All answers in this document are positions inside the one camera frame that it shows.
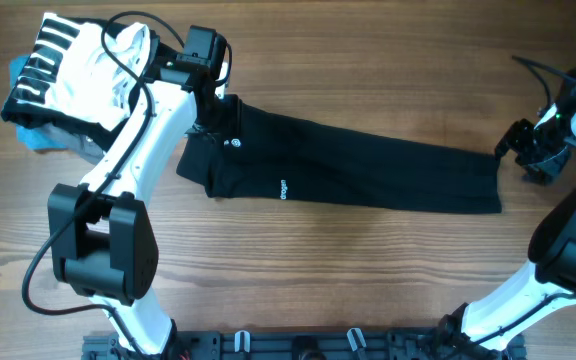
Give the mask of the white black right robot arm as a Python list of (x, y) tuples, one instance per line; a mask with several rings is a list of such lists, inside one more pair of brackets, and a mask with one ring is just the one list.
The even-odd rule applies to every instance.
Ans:
[[(537, 123), (515, 122), (495, 148), (509, 151), (533, 181), (554, 180), (576, 149), (576, 67), (563, 72), (519, 58), (533, 75), (561, 78), (557, 95)], [(532, 235), (528, 259), (487, 297), (463, 305), (442, 319), (428, 349), (435, 358), (494, 359), (506, 354), (517, 335), (549, 314), (576, 305), (576, 187), (542, 220)]]

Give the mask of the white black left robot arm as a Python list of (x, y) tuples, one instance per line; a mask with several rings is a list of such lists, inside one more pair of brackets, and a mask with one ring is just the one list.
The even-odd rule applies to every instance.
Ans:
[(48, 215), (53, 271), (89, 299), (116, 331), (109, 354), (166, 359), (176, 325), (152, 287), (159, 250), (148, 204), (173, 150), (187, 134), (213, 132), (225, 111), (232, 63), (157, 60), (127, 125), (76, 186), (57, 185)]

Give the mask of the black t-shirt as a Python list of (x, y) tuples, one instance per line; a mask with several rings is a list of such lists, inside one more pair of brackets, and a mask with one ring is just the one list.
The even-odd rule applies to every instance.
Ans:
[(495, 214), (498, 160), (269, 113), (232, 95), (225, 131), (190, 136), (176, 172), (211, 198)]

